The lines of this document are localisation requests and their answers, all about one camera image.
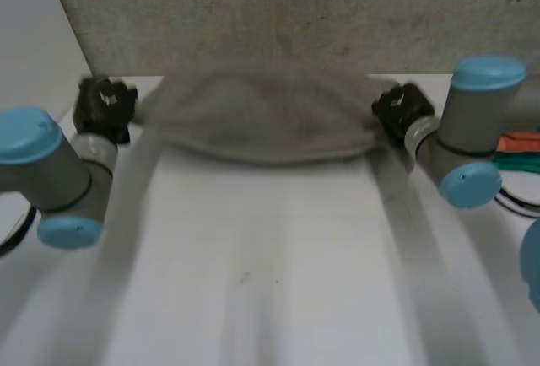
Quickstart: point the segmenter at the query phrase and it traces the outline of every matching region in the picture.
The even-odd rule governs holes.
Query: gray cloth
[[[371,103],[396,83],[290,62],[166,75],[133,122],[181,147],[252,164],[343,159],[382,145]]]

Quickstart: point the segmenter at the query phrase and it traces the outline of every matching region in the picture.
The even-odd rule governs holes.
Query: red object
[[[540,153],[540,133],[507,132],[499,140],[500,153]]]

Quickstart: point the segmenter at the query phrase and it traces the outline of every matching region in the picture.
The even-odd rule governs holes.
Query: green object
[[[496,153],[493,162],[500,170],[540,174],[540,153]]]

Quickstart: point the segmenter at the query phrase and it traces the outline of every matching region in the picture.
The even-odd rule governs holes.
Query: blue joint cap
[[[62,130],[43,110],[18,107],[0,111],[0,165],[24,165],[55,152]]]
[[[473,208],[491,202],[502,186],[499,170],[491,162],[455,168],[439,185],[440,194],[454,207]]]
[[[473,56],[457,64],[451,85],[461,90],[489,92],[516,86],[526,77],[527,67],[517,58]]]
[[[37,229],[40,241],[53,248],[88,248],[100,239],[103,223],[91,218],[53,217],[41,220]]]
[[[529,299],[540,312],[540,220],[532,223],[521,242],[520,268],[529,286]]]

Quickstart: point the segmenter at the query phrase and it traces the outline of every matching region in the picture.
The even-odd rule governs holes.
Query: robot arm
[[[75,249],[97,242],[117,145],[129,143],[127,123],[137,91],[106,78],[85,79],[73,113],[71,144],[43,110],[0,112],[0,191],[18,191],[41,212],[38,237]]]
[[[440,119],[410,83],[383,94],[373,110],[452,206],[478,207],[500,191],[491,160],[502,133],[534,128],[533,117],[540,117],[540,105],[516,103],[526,76],[514,58],[469,57],[456,67]]]

